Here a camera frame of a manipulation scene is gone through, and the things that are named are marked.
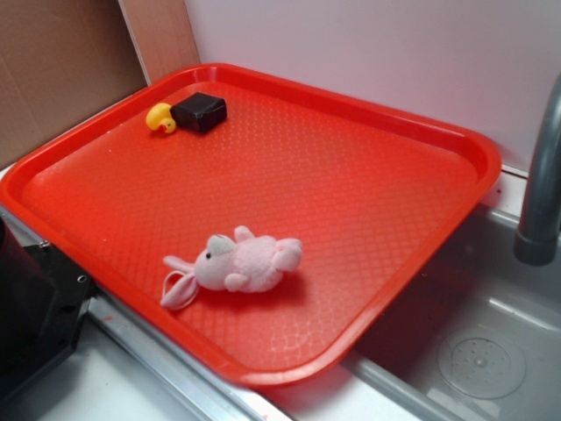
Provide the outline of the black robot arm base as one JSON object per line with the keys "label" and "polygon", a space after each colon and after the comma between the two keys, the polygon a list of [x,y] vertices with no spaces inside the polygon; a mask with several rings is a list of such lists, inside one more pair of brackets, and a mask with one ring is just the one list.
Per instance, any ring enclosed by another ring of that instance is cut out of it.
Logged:
{"label": "black robot arm base", "polygon": [[52,245],[22,246],[1,222],[1,402],[76,349],[89,274]]}

